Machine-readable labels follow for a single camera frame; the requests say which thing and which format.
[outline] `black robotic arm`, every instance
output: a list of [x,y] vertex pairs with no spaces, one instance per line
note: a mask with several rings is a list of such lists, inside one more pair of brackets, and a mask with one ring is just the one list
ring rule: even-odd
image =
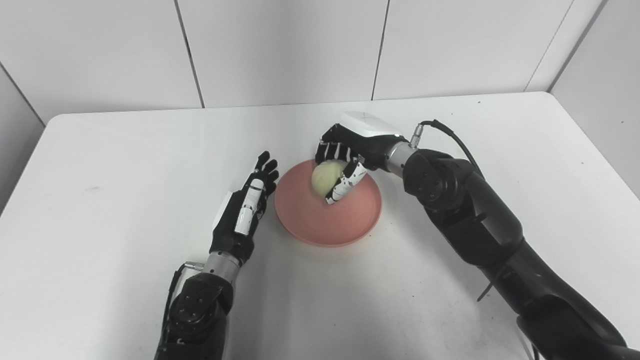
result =
[[[495,287],[518,315],[518,326],[536,356],[540,352],[548,360],[640,360],[640,352],[627,348],[613,324],[525,241],[520,221],[484,180],[453,131],[436,120],[424,121],[409,142],[398,132],[368,131],[381,120],[360,114],[343,115],[342,123],[325,134],[316,161],[318,154],[331,152],[325,147],[333,143],[357,153],[369,170],[381,168],[401,177],[404,190],[416,196],[460,257],[489,279],[478,301]],[[418,149],[425,125],[454,138],[468,160]]]

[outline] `black cable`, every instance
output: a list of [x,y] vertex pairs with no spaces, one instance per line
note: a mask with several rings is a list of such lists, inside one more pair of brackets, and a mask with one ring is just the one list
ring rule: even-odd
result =
[[423,122],[420,123],[420,125],[429,125],[435,129],[438,129],[440,131],[442,131],[443,133],[449,135],[455,142],[456,144],[458,144],[458,146],[460,146],[460,149],[462,149],[462,151],[465,153],[465,156],[467,157],[467,159],[469,159],[469,162],[471,163],[471,165],[473,165],[476,170],[478,175],[480,175],[483,179],[484,179],[484,175],[482,174],[482,171],[480,171],[480,167],[478,166],[478,163],[476,163],[476,159],[474,159],[474,156],[471,155],[471,152],[469,151],[469,149],[467,148],[467,146],[465,145],[465,143],[462,142],[462,140],[460,140],[460,138],[458,137],[458,135],[456,135],[453,130],[449,129],[445,124],[437,121],[437,120],[425,120]]
[[166,336],[166,324],[169,321],[169,309],[171,308],[171,300],[173,299],[173,293],[175,292],[175,288],[178,286],[178,282],[180,281],[180,277],[182,276],[184,268],[185,265],[182,264],[178,268],[178,270],[173,273],[173,279],[171,279],[171,285],[169,285],[169,295],[167,295],[166,304],[164,305],[164,316],[162,319],[162,333],[160,334],[160,343],[164,343],[164,337]]

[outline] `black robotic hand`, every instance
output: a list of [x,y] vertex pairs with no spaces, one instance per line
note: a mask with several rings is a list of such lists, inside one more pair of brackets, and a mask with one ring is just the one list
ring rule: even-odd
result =
[[[277,161],[265,151],[244,186],[234,192],[213,231],[204,264],[185,263],[173,276],[156,360],[220,360],[227,315],[234,300],[233,283],[253,252],[253,234],[276,188]],[[184,282],[171,302],[185,267],[200,270]]]
[[253,234],[267,208],[267,198],[276,190],[280,175],[278,162],[268,151],[258,157],[255,169],[244,186],[229,199],[218,225],[213,230],[209,252],[223,251],[244,264],[253,252]]
[[390,171],[388,154],[399,143],[408,142],[386,122],[362,112],[343,114],[340,124],[334,124],[322,136],[315,156],[316,164],[327,160],[347,162],[335,186],[325,195],[327,203],[333,204],[347,195],[367,169]]

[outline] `steamed bun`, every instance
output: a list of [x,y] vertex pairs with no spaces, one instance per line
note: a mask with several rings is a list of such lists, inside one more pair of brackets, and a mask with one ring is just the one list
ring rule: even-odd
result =
[[335,186],[347,163],[341,160],[327,160],[320,163],[311,174],[311,187],[324,197]]

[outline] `robot finger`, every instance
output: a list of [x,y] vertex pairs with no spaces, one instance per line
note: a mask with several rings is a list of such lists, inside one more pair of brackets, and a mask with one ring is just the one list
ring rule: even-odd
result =
[[353,159],[344,168],[342,175],[335,182],[335,186],[324,197],[327,204],[333,204],[345,197],[367,174],[367,169],[360,161]]
[[276,159],[271,159],[271,161],[269,161],[265,166],[264,166],[264,172],[266,172],[267,174],[274,171],[276,169],[276,167],[278,167],[278,162]]
[[267,163],[267,161],[269,161],[270,157],[271,154],[268,151],[264,151],[262,154],[260,154],[260,156],[258,156],[258,162],[255,164],[255,169],[257,171],[262,170],[262,167]]
[[264,193],[265,193],[266,197],[269,197],[274,191],[276,191],[276,184],[275,183],[269,183],[264,188]]
[[316,164],[320,164],[326,158],[326,151],[329,147],[329,144],[326,142],[320,141],[318,144],[318,149],[316,151]]
[[267,175],[266,181],[264,182],[265,186],[274,184],[278,177],[280,177],[280,173],[278,172],[278,170],[269,173],[269,175]]

